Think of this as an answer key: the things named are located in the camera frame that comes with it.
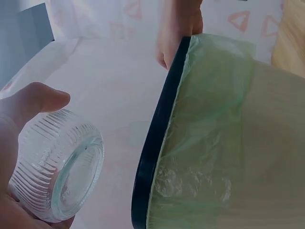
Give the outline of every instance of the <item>crumpled plastic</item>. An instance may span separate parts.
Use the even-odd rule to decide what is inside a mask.
[[[255,46],[191,38],[152,186],[148,229],[214,228],[243,179],[242,104]]]

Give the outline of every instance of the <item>wooden surface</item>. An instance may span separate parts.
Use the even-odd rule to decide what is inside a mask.
[[[305,0],[286,0],[272,65],[305,77]]]

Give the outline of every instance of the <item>glass bowl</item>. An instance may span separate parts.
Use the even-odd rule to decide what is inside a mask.
[[[60,222],[80,210],[101,173],[103,158],[96,127],[65,109],[42,113],[19,136],[10,185],[38,218]]]

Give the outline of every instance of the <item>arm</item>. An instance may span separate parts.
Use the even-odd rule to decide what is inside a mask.
[[[160,21],[157,61],[169,70],[183,36],[202,33],[202,0],[165,0]]]

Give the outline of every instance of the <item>hand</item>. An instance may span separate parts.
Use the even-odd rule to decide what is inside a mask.
[[[164,0],[156,58],[167,70],[172,65],[182,37],[203,32],[201,3],[202,0]]]
[[[18,156],[18,135],[39,112],[63,108],[69,94],[41,83],[31,83],[12,97],[0,100],[0,225],[4,229],[68,229],[73,219],[47,224],[23,209],[8,185]]]

